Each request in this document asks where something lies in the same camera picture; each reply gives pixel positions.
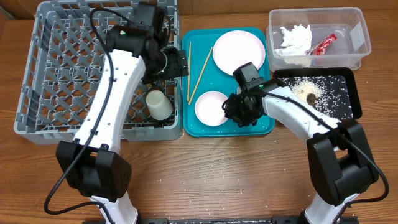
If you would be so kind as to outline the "small white round plate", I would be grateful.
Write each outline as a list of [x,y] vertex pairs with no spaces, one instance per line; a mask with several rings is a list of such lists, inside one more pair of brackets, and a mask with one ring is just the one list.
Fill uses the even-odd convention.
[[195,115],[206,126],[220,126],[228,119],[222,109],[223,103],[228,99],[218,91],[208,91],[202,94],[195,103]]

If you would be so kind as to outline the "white plastic cup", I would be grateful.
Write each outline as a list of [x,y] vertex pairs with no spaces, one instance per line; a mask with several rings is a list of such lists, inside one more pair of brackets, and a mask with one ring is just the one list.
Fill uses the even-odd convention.
[[158,121],[168,119],[173,112],[170,100],[159,90],[150,91],[146,96],[146,103],[150,115]]

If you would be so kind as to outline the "large white round plate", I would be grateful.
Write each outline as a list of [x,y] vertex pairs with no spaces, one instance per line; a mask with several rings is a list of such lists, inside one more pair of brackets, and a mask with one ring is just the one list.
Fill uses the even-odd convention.
[[260,69],[266,59],[264,44],[254,34],[233,30],[221,35],[213,46],[213,60],[224,73],[232,75],[240,66],[251,62]]

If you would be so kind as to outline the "white paper napkin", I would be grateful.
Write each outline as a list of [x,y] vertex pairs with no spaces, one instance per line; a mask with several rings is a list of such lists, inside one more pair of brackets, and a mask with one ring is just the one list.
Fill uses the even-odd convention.
[[305,56],[312,47],[312,31],[310,25],[294,25],[292,30],[281,27],[283,43],[274,52],[277,56],[284,57],[287,64],[309,67],[312,60],[309,58],[289,58],[290,56]]

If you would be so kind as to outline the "rice and brown food scrap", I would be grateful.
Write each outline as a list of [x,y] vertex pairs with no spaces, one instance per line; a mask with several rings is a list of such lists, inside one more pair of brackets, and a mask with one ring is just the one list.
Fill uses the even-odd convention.
[[342,76],[279,78],[293,94],[319,112],[338,120],[353,119],[348,87]]

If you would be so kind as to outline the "red snack wrapper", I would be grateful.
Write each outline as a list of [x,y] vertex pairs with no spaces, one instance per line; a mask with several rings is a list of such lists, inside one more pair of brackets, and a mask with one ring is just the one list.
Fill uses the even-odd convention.
[[338,38],[335,34],[330,34],[325,37],[321,42],[317,45],[313,46],[311,49],[307,51],[307,55],[324,55],[329,45],[331,45]]

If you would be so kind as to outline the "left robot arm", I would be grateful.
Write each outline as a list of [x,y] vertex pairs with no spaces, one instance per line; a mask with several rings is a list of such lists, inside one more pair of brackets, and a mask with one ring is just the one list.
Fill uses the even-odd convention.
[[61,179],[89,198],[106,223],[136,223],[127,190],[132,167],[120,156],[124,121],[140,83],[187,75],[184,50],[168,46],[170,21],[163,9],[140,2],[133,20],[115,25],[99,42],[102,77],[90,110],[72,142],[60,141]]

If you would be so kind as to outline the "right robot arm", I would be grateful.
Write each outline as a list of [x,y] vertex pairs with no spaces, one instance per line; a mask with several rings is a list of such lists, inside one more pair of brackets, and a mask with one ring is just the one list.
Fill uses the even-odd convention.
[[317,194],[301,222],[341,222],[346,208],[358,203],[358,195],[380,176],[363,127],[355,120],[339,121],[317,111],[277,78],[265,81],[251,62],[236,69],[233,76],[241,92],[230,94],[222,104],[228,119],[244,127],[268,116],[307,145]]

